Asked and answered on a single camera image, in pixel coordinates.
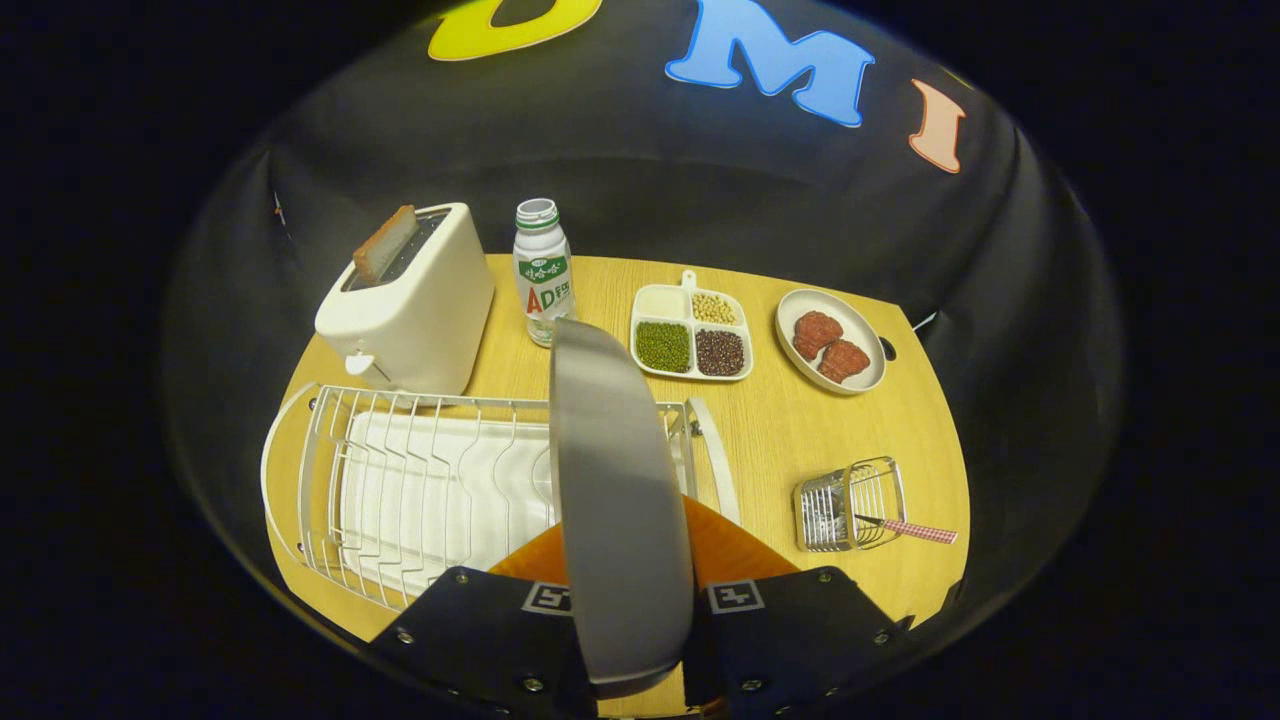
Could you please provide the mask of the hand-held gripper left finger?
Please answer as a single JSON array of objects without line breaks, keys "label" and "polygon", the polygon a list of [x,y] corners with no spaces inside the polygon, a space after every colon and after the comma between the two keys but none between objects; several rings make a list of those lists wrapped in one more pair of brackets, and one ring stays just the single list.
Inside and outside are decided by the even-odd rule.
[{"label": "hand-held gripper left finger", "polygon": [[370,650],[475,717],[595,719],[572,610],[556,524],[489,571],[447,568]]}]

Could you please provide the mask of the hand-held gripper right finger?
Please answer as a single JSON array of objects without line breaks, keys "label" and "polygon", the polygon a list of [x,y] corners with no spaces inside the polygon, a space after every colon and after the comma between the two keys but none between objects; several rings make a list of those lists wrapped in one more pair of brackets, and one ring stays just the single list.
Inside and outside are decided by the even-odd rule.
[{"label": "hand-held gripper right finger", "polygon": [[704,719],[826,719],[916,657],[908,625],[845,571],[803,570],[686,500],[696,593],[684,700]]}]

